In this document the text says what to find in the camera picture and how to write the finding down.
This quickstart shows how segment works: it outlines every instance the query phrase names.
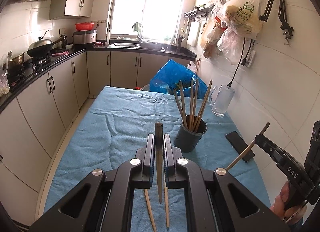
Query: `frosted glass beer mug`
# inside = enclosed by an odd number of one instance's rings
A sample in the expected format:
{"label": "frosted glass beer mug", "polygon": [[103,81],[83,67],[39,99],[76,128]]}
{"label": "frosted glass beer mug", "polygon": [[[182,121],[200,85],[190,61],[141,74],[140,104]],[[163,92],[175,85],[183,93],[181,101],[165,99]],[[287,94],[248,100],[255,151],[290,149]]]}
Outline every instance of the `frosted glass beer mug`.
{"label": "frosted glass beer mug", "polygon": [[[213,92],[216,90],[219,90],[219,93],[217,95],[216,100],[212,101],[211,96]],[[209,104],[212,105],[211,111],[216,116],[220,116],[220,117],[224,116],[234,94],[235,94],[235,90],[227,85],[222,85],[221,87],[214,86],[208,98]]]}

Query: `lower cabinet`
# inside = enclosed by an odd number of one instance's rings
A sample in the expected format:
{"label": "lower cabinet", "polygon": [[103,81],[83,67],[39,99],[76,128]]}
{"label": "lower cabinet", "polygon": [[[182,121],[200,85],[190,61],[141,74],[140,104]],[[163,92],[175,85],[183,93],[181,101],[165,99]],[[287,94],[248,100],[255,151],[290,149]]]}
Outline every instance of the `lower cabinet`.
{"label": "lower cabinet", "polygon": [[65,129],[79,112],[71,60],[67,60],[49,71],[52,93]]}
{"label": "lower cabinet", "polygon": [[159,69],[167,62],[167,56],[140,53],[137,86],[148,85]]}
{"label": "lower cabinet", "polygon": [[111,52],[111,86],[135,89],[139,53]]}
{"label": "lower cabinet", "polygon": [[188,59],[179,59],[177,57],[169,57],[169,60],[172,59],[173,61],[184,65],[186,68],[188,67],[188,64],[190,64],[190,60]]}
{"label": "lower cabinet", "polygon": [[30,226],[35,221],[38,193],[1,163],[0,177],[0,201],[5,210],[13,220]]}
{"label": "lower cabinet", "polygon": [[71,65],[78,106],[81,108],[89,96],[87,53],[84,52],[71,58]]}
{"label": "lower cabinet", "polygon": [[53,156],[65,128],[60,118],[46,73],[18,96],[21,110],[33,133],[46,152]]}
{"label": "lower cabinet", "polygon": [[[3,164],[25,184],[39,192],[51,158],[30,129],[17,99],[0,114],[0,122],[4,123],[0,128]],[[1,184],[6,182],[5,179],[1,180]]]}
{"label": "lower cabinet", "polygon": [[88,51],[87,66],[90,95],[97,97],[110,85],[110,51]]}

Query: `window pane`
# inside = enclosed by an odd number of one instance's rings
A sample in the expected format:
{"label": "window pane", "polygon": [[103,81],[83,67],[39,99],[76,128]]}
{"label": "window pane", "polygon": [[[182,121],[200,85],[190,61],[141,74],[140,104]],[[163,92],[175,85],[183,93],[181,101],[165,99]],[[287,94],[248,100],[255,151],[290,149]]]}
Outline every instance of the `window pane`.
{"label": "window pane", "polygon": [[143,37],[171,40],[176,29],[181,0],[147,0],[143,12]]}
{"label": "window pane", "polygon": [[111,34],[137,35],[132,26],[141,22],[142,11],[146,0],[115,0]]}

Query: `gray cup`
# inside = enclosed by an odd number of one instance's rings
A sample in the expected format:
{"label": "gray cup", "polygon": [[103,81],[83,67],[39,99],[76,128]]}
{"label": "gray cup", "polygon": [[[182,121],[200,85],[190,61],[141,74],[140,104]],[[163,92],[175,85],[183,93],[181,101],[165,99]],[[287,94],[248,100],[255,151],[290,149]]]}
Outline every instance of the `gray cup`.
{"label": "gray cup", "polygon": [[[189,115],[187,115],[186,118],[187,123],[189,123]],[[185,128],[183,122],[181,121],[177,137],[174,140],[174,145],[175,147],[180,148],[182,152],[191,152],[206,131],[207,125],[203,120],[201,120],[198,131],[196,133],[191,132],[187,128]]]}

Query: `wall outlet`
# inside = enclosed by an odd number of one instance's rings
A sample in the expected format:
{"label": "wall outlet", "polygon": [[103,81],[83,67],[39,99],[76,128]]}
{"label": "wall outlet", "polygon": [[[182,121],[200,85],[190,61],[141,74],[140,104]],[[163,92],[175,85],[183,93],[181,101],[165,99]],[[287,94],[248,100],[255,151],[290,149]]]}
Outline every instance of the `wall outlet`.
{"label": "wall outlet", "polygon": [[67,33],[67,29],[66,28],[60,28],[59,29],[59,35],[66,34],[66,33]]}
{"label": "wall outlet", "polygon": [[249,68],[254,60],[254,57],[256,55],[256,51],[255,50],[251,50],[251,52],[249,53],[248,57],[247,57],[247,60],[245,62],[245,66],[247,68]]}

